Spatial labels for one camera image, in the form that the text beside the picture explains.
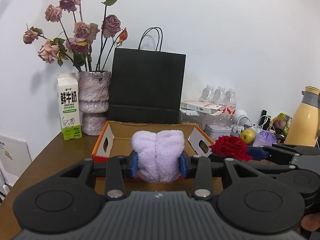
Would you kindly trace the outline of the white green milk carton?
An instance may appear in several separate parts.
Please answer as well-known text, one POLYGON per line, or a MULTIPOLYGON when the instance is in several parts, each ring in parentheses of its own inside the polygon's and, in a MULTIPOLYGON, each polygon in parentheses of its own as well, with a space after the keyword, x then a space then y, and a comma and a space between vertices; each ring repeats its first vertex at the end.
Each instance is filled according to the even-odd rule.
POLYGON ((57 100, 64 140, 82 137, 78 81, 75 73, 61 73, 57 76, 57 100))

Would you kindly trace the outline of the black paper shopping bag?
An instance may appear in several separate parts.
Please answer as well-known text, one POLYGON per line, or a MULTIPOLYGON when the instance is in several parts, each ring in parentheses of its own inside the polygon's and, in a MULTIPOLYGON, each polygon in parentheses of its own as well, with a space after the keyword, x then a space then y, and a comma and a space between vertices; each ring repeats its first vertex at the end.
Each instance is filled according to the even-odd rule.
POLYGON ((161 47, 115 49, 108 120, 178 123, 186 55, 163 52, 161 47))

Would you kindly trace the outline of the pale floral tin box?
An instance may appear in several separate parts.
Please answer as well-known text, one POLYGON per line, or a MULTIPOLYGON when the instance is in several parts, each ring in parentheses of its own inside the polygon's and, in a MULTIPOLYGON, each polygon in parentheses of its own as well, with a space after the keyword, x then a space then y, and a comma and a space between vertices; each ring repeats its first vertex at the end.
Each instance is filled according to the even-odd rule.
POLYGON ((220 124, 220 125, 208 125, 206 124, 205 133, 212 139, 213 142, 216 142, 217 139, 224 136, 230 136, 232 129, 229 126, 220 124))

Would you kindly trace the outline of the red fabric rose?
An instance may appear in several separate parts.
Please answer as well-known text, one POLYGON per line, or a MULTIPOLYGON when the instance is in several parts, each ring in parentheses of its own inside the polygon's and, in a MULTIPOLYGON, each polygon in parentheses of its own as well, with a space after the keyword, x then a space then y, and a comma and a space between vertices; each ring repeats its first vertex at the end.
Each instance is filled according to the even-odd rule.
POLYGON ((248 154, 249 149, 247 145, 239 137, 219 137, 209 148, 211 149, 211 154, 208 158, 211 161, 221 158, 233 158, 242 161, 253 159, 253 157, 248 154))

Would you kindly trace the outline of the clear water bottle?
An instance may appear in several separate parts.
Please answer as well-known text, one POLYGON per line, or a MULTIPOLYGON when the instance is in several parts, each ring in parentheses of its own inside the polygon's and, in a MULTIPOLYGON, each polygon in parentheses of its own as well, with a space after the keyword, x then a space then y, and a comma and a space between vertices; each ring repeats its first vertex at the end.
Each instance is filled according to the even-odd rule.
POLYGON ((199 98, 200 102, 214 103, 214 86, 206 85, 199 98))
POLYGON ((214 99, 216 105, 223 105, 225 103, 225 87, 219 86, 214 92, 214 99))
POLYGON ((230 88, 226 92, 226 107, 225 107, 225 113, 233 115, 236 111, 237 106, 237 97, 235 94, 235 89, 230 88))

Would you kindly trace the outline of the small white desk fan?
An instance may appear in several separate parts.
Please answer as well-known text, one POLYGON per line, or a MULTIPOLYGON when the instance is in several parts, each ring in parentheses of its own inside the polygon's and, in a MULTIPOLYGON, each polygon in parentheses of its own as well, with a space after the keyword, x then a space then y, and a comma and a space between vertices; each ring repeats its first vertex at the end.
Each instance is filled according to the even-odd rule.
POLYGON ((246 111, 243 109, 237 109, 233 116, 233 124, 231 126, 232 133, 241 133, 244 125, 248 121, 248 116, 246 111))

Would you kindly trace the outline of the clear food container with lid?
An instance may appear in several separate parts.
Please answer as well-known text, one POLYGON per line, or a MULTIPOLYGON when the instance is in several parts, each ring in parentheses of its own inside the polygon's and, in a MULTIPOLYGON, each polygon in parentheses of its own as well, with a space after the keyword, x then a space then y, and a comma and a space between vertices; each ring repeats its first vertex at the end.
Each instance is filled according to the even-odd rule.
POLYGON ((205 130, 207 125, 213 125, 213 117, 194 110, 180 109, 180 123, 193 124, 199 126, 200 129, 205 130))

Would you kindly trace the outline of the purple textured flower vase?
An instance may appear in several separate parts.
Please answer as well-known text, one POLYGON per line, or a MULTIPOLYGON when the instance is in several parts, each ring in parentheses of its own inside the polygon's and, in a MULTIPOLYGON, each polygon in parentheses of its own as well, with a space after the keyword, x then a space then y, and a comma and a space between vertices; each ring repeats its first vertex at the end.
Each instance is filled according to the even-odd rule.
POLYGON ((109 71, 80 72, 78 75, 81 128, 86 135, 99 135, 106 122, 110 79, 109 71))

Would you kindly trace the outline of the lilac fluffy towel roll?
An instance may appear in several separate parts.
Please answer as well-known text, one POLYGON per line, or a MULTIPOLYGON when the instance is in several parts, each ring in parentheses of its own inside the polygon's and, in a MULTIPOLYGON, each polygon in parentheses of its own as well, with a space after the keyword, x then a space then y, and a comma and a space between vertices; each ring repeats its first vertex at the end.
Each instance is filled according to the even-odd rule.
POLYGON ((180 156, 184 151, 182 131, 138 131, 132 136, 131 144, 138 154, 140 178, 150 183, 169 183, 178 179, 180 156))

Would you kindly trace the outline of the yellow thermos jug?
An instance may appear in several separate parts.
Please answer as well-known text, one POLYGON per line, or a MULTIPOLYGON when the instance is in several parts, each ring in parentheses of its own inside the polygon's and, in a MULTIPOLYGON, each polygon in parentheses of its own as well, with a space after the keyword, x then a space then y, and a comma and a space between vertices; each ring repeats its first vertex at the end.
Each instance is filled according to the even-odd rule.
POLYGON ((286 144, 312 146, 319 137, 319 89, 306 86, 285 139, 286 144))

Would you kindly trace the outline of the clear water bottle left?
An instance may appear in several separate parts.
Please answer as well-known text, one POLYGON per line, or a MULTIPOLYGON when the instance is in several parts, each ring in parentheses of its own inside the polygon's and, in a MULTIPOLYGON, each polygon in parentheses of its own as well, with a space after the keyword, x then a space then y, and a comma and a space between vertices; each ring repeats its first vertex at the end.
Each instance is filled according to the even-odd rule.
POLYGON ((214 86, 206 85, 199 98, 200 102, 214 103, 214 86))

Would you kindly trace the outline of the purple tissue packet bag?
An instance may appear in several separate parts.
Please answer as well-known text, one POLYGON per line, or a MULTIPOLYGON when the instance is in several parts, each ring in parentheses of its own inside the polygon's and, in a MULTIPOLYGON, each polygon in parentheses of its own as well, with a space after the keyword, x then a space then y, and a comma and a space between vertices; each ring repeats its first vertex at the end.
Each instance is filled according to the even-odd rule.
POLYGON ((253 147, 260 147, 260 146, 272 146, 277 142, 276 136, 269 132, 262 130, 255 134, 255 139, 253 141, 253 147))

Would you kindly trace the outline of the colourful snack packet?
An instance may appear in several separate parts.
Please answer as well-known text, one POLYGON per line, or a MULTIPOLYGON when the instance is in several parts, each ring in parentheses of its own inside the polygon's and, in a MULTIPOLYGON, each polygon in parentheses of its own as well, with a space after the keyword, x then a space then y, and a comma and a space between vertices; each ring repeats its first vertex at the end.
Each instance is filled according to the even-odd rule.
POLYGON ((280 113, 275 118, 272 119, 272 126, 276 134, 281 134, 284 137, 287 136, 289 128, 291 126, 292 118, 291 116, 280 113))

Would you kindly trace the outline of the white flat carton box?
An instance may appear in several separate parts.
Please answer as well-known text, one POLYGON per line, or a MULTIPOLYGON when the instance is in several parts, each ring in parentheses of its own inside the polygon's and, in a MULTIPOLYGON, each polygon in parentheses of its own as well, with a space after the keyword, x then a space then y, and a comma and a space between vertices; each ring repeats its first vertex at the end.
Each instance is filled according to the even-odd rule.
POLYGON ((206 114, 214 114, 217 112, 221 106, 215 105, 209 102, 186 100, 180 103, 180 107, 183 109, 193 110, 206 114))

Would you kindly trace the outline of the clear water bottle middle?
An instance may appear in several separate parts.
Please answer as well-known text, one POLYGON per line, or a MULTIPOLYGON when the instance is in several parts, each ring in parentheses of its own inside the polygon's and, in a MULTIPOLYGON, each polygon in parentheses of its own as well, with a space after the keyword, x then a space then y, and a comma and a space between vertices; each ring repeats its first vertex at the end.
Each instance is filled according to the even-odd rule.
POLYGON ((214 99, 216 105, 223 105, 225 103, 225 87, 219 86, 214 92, 214 99))

